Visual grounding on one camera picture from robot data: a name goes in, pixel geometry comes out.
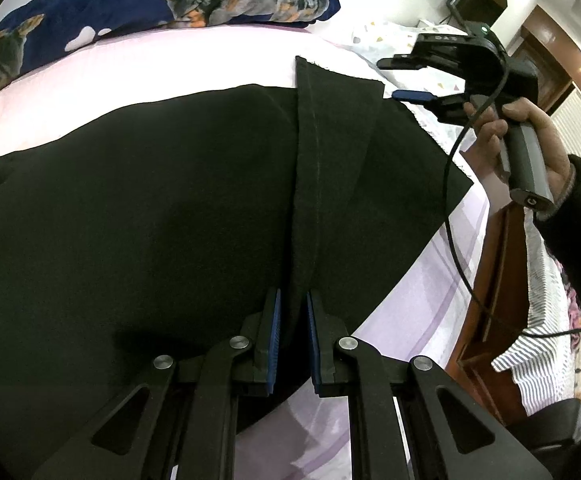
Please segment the person's right hand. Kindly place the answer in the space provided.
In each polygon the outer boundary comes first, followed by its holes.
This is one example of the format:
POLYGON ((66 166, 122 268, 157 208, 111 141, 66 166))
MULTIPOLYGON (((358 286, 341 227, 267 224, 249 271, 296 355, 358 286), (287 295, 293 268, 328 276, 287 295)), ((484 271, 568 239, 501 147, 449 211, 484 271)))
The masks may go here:
POLYGON ((464 159, 479 181, 484 181, 491 174, 501 177, 501 141, 509 131, 507 118, 515 122, 530 122, 537 133, 555 206, 560 206, 566 200, 573 182, 573 165, 552 119, 526 98, 505 104, 502 111, 504 118, 489 107, 477 118, 474 124, 476 141, 462 153, 464 159))

